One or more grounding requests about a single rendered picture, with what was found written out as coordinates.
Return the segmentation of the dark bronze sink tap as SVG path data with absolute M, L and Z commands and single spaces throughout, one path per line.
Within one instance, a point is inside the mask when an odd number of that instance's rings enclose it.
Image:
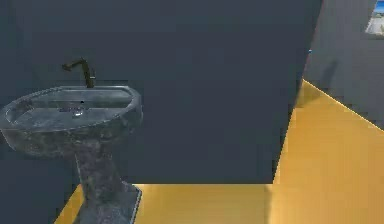
M 65 63 L 62 65 L 62 69 L 70 72 L 77 66 L 81 67 L 86 87 L 87 88 L 93 88 L 94 87 L 94 80 L 95 80 L 95 72 L 90 68 L 86 59 L 79 58 L 79 59 L 74 60 L 70 63 Z

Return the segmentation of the dark grey marble pedestal sink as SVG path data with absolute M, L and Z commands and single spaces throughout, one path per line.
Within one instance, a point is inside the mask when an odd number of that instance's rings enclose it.
M 141 95 L 128 86 L 54 87 L 0 109 L 13 150 L 75 157 L 84 202 L 73 224 L 134 224 L 142 192 L 121 179 L 112 149 L 142 120 Z

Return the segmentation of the framed picture on wall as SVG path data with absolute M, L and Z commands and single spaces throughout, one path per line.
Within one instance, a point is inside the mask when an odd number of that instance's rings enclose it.
M 384 0 L 377 0 L 367 27 L 367 34 L 384 36 Z

